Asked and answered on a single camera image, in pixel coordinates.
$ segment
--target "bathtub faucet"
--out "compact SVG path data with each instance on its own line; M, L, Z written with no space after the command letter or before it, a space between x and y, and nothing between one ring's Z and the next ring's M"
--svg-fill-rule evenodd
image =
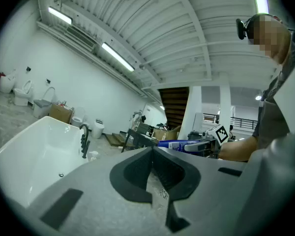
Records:
M82 153L83 153L83 158L86 158L87 157L87 151L88 151L88 148L89 148L89 143L90 141L88 141L88 137L89 137L89 127L86 125L86 124L82 124L80 126L80 129L82 129L82 127L85 127L86 130L87 130L87 135L84 137L84 135L82 135Z

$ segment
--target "wooden board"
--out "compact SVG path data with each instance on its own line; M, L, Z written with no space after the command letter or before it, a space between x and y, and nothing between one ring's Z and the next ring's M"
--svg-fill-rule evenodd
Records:
M110 146L122 146L122 143L120 143L113 135L104 134L104 136L106 137Z
M183 120L183 116L181 115L174 115L174 114L166 114L167 118L175 118L175 119L181 119Z
M120 142L120 146L123 146L124 145L124 142L125 142L125 138L122 136L122 135L120 135L120 134L116 134L116 133L113 133L113 137L118 141L118 142ZM127 147L134 147L134 145L133 144L131 144L131 143L127 143Z
M176 118L167 118L167 121L176 122L182 124L182 119L176 119Z
M166 109L181 109L186 110L186 106L179 106L179 105L166 105Z
M188 100L164 100L163 103L164 104L187 104Z
M172 109L165 109L165 113L169 113L169 114L177 114L177 115L182 115L184 116L185 111L182 110L172 110Z
M188 95L186 95L185 93L163 93L162 94L162 98L163 99L182 99L188 100Z

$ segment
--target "pillar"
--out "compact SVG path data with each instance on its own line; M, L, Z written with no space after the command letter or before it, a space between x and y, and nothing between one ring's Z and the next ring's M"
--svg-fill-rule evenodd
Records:
M179 140L188 140L188 134L192 131L196 113L202 112L201 87L190 87L185 114L183 116Z
M231 124L231 89L227 75L220 74L220 78L222 79L222 84L220 85L221 110L219 124L223 125L227 134L229 134Z

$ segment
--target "concrete floor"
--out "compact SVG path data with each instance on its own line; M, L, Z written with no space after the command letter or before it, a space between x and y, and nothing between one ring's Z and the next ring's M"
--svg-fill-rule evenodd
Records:
M0 148L12 137L37 121L29 106L15 106L14 95L0 92Z
M33 109L30 106L15 106L14 95L0 92L0 148L23 129L37 121L33 116ZM89 135L90 145L88 151L97 151L100 158L110 157L121 153L118 147L110 146L104 136L94 139ZM151 173L147 180L147 191L152 194L152 209L160 221L165 223L168 194L164 190L158 177Z

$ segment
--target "gray shirt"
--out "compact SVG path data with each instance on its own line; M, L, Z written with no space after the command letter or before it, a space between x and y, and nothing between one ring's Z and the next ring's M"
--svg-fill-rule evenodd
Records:
M285 62L279 75L270 83L269 88L263 92L260 100L258 123L253 133L254 137L258 137L257 149L266 148L275 138L285 136L290 131L273 97L294 67L295 31L292 32L291 36L291 51L288 60Z

